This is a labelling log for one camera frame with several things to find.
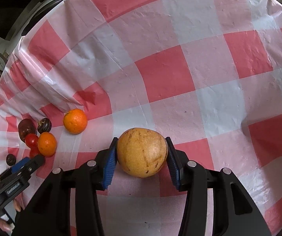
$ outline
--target cherry tomato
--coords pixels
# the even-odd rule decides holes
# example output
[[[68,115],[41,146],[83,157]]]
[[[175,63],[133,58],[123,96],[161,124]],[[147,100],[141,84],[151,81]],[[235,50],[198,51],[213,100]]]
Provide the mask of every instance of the cherry tomato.
[[[36,134],[30,133],[25,137],[25,144],[32,148],[33,146],[37,146],[38,136]]]
[[[30,149],[30,158],[33,159],[36,155],[41,154],[37,146],[32,146]]]

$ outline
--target orange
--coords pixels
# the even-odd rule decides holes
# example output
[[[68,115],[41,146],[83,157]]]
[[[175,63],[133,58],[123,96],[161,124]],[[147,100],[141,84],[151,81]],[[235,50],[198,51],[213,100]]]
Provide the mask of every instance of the orange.
[[[81,109],[73,109],[66,113],[63,125],[72,134],[83,132],[87,126],[87,117]]]
[[[49,132],[41,133],[38,139],[38,150],[43,156],[52,156],[57,149],[57,140]]]

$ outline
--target tablecloth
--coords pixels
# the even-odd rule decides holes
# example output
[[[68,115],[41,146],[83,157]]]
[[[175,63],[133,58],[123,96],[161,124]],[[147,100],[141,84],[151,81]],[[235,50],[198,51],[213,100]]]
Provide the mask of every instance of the tablecloth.
[[[89,119],[79,135],[63,126],[73,108]],[[282,227],[282,5],[65,0],[20,40],[1,76],[0,173],[8,153],[29,154],[20,120],[43,117],[58,148],[30,179],[25,204],[53,168],[77,168],[113,137],[144,127],[170,136],[205,168],[231,168],[275,235]],[[166,166],[146,179],[117,166],[98,193],[105,234],[177,235],[185,194]],[[211,191],[208,200],[211,235]]]

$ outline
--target metal screw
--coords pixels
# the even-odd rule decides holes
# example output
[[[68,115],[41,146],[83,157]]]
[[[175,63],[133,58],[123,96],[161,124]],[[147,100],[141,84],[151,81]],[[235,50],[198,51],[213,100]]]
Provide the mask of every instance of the metal screw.
[[[226,175],[229,175],[232,171],[231,171],[229,168],[224,168],[224,169],[223,169],[223,172],[224,172]]]
[[[187,162],[187,165],[188,165],[189,167],[194,168],[194,167],[197,165],[197,163],[196,163],[195,161],[190,160],[190,161]]]
[[[87,166],[89,166],[89,167],[94,167],[94,166],[96,166],[96,161],[94,161],[94,160],[89,160],[89,161],[87,162]]]
[[[54,174],[59,174],[60,172],[61,172],[61,168],[54,168],[52,170],[52,173],[54,173]]]

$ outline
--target small dark fruit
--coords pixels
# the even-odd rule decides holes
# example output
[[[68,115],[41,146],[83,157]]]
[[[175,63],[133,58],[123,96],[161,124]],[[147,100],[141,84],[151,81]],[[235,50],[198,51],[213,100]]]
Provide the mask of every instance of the small dark fruit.
[[[52,127],[51,121],[48,118],[44,118],[38,122],[37,131],[40,134],[44,132],[50,132],[51,127]]]
[[[16,157],[14,154],[8,154],[6,157],[6,163],[11,167],[16,163]]]
[[[25,137],[30,133],[36,134],[36,128],[32,120],[21,120],[21,122],[18,124],[18,134],[20,136],[20,139],[25,142]]]

